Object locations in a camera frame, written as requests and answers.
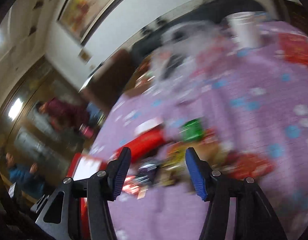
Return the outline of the dark chocolate snack packet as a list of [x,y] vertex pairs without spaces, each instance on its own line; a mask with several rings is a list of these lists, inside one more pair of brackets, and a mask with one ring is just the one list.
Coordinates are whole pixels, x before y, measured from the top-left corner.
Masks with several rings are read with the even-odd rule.
[[161,162],[155,159],[147,159],[138,168],[135,180],[143,186],[152,186],[160,169]]

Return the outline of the green candy wrapper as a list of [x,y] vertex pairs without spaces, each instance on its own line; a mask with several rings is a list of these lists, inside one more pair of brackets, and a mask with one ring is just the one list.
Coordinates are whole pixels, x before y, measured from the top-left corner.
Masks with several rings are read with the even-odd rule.
[[200,118],[193,119],[180,127],[180,135],[183,141],[200,141],[204,136],[204,130]]

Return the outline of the large red snack bag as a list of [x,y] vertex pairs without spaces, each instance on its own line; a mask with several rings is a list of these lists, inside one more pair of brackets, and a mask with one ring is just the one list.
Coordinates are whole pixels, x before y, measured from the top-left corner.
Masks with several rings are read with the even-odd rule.
[[123,148],[127,147],[131,151],[131,163],[136,163],[137,161],[143,159],[151,151],[164,144],[166,144],[166,141],[164,139],[162,128],[154,128],[117,149],[114,152],[114,157],[118,158]]

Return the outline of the person in blue jacket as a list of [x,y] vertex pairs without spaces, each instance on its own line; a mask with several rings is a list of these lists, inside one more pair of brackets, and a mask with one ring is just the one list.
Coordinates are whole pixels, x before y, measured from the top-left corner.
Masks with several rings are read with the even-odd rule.
[[5,159],[10,182],[17,183],[21,190],[29,196],[40,199],[45,193],[46,182],[38,174],[37,163],[33,163],[28,168],[16,163],[14,156],[10,153],[6,154]]

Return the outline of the red shallow gift box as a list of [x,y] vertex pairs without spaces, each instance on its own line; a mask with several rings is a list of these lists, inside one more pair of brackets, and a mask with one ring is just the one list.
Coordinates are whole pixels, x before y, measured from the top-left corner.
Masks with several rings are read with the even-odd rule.
[[[74,181],[87,179],[96,172],[105,170],[106,166],[107,161],[104,159],[76,153],[69,166],[67,177],[73,178]],[[91,239],[88,222],[87,198],[80,198],[79,200],[79,219],[82,239]]]

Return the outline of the pink water bottle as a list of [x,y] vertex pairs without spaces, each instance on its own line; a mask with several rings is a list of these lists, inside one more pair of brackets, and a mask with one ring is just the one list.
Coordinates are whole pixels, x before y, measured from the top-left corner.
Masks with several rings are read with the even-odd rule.
[[91,139],[94,135],[94,130],[89,126],[81,125],[80,133],[87,139]]

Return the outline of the wooden glass-door cabinet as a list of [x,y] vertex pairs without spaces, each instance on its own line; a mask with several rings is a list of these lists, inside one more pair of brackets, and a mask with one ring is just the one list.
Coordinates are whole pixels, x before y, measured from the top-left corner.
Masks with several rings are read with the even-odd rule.
[[[87,139],[73,129],[55,130],[49,116],[38,113],[36,104],[58,98],[73,105],[84,105],[89,121],[100,126],[105,118],[92,103],[88,103],[50,64],[41,57],[14,85],[0,107],[0,173],[11,186],[6,166],[6,154],[28,168],[38,165],[38,174],[46,187],[56,186],[68,172],[76,153],[87,151],[93,138]],[[28,202],[35,199],[22,191]]]

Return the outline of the woman in maroon jacket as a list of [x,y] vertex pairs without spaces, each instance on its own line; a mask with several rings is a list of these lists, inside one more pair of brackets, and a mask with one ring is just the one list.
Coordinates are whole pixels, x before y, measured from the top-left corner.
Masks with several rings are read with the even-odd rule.
[[35,107],[38,113],[49,116],[52,127],[57,131],[64,129],[79,131],[82,125],[89,125],[90,114],[84,105],[73,105],[58,98],[52,98],[47,102],[39,101]]

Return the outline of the purple floral tablecloth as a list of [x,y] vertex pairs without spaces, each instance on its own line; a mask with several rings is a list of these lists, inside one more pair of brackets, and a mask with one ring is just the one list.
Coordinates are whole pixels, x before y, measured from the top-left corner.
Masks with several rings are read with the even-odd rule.
[[[110,159],[135,138],[141,123],[163,118],[164,137],[176,141],[179,127],[202,118],[216,129],[224,150],[268,157],[274,171],[259,185],[275,209],[288,239],[308,225],[308,67],[282,59],[280,33],[308,36],[286,22],[260,24],[270,42],[257,50],[225,54],[230,68],[193,82],[193,100],[178,103],[148,91],[113,107],[89,154]],[[209,203],[188,192],[187,183],[153,187],[138,199],[122,193],[110,203],[119,239],[198,239]]]

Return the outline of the clear plastic bag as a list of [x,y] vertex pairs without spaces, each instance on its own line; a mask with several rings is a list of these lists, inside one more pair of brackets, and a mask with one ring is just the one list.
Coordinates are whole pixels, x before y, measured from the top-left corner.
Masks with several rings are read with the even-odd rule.
[[176,104],[193,101],[198,86],[217,73],[228,42],[220,28],[208,21],[171,27],[162,34],[161,47],[151,56],[154,91]]

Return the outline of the red packet on table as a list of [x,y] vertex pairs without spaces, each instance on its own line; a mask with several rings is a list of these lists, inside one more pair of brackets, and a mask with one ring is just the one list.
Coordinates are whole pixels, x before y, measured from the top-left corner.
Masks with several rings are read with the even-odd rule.
[[283,58],[291,63],[308,67],[308,38],[300,34],[279,33],[279,45]]

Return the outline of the white plastic cup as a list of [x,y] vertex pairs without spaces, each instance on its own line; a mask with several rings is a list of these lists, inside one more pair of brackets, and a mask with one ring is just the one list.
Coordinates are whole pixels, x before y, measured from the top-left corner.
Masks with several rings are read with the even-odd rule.
[[262,46],[260,31],[251,11],[237,12],[226,17],[232,32],[242,48],[256,49]]

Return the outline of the framed horse painting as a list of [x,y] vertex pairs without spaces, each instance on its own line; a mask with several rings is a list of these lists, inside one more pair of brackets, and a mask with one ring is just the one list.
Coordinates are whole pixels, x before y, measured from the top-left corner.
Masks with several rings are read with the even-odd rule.
[[57,20],[79,44],[85,45],[104,19],[123,0],[65,0]]

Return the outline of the small framed wall certificate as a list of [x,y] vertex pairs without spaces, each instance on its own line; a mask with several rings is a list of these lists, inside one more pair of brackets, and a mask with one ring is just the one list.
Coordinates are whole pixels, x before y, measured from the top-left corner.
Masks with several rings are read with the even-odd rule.
[[84,49],[81,49],[81,51],[80,51],[80,53],[79,53],[79,58],[80,58],[83,62],[87,63],[87,62],[89,62],[89,60],[91,59],[91,55],[90,55],[87,51],[85,51]]

